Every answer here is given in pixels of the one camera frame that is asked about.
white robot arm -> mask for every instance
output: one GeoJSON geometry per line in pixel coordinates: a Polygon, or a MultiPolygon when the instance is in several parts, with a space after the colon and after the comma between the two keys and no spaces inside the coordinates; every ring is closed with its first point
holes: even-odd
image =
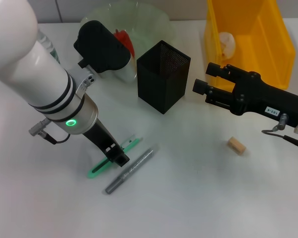
{"type": "Polygon", "coordinates": [[[0,81],[46,117],[30,133],[55,144],[43,130],[52,121],[68,134],[84,134],[123,166],[129,158],[97,119],[97,106],[85,93],[94,81],[92,72],[78,65],[66,72],[36,41],[37,31],[27,0],[0,0],[0,81]]]}

white tabletop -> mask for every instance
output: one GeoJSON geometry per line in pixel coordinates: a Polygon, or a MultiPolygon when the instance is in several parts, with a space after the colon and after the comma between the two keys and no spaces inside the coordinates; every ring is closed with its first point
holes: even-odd
{"type": "MultiPolygon", "coordinates": [[[[297,56],[289,91],[298,94],[298,19],[286,19],[297,56]]],[[[120,143],[143,137],[131,161],[160,151],[111,195],[122,168],[87,179],[103,154],[84,136],[51,145],[28,129],[44,117],[0,83],[0,238],[298,238],[298,147],[266,136],[276,122],[237,117],[192,92],[204,79],[205,21],[173,22],[177,49],[191,57],[185,96],[165,115],[138,98],[137,83],[97,80],[89,96],[120,143]],[[227,146],[236,137],[247,151],[227,146]]],[[[65,69],[79,61],[78,23],[43,24],[65,69]]],[[[66,134],[51,125],[57,139],[66,134]]],[[[298,139],[293,129],[285,134],[298,139]]]]}

clear glass bowl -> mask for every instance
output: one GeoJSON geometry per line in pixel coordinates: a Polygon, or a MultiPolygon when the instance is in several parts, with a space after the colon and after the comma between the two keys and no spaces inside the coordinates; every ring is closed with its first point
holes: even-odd
{"type": "Polygon", "coordinates": [[[82,19],[82,26],[88,21],[101,22],[110,32],[126,30],[138,59],[159,41],[173,45],[175,30],[168,15],[146,3],[123,0],[94,9],[82,19]]]}

wooden block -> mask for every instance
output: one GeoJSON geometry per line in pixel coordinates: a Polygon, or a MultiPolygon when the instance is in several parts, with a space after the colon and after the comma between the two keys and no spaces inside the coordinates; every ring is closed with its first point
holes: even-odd
{"type": "Polygon", "coordinates": [[[244,153],[244,151],[246,150],[246,147],[240,143],[238,140],[236,140],[234,137],[231,137],[228,142],[227,145],[229,146],[229,148],[231,148],[233,151],[235,151],[238,155],[242,155],[244,153]]]}

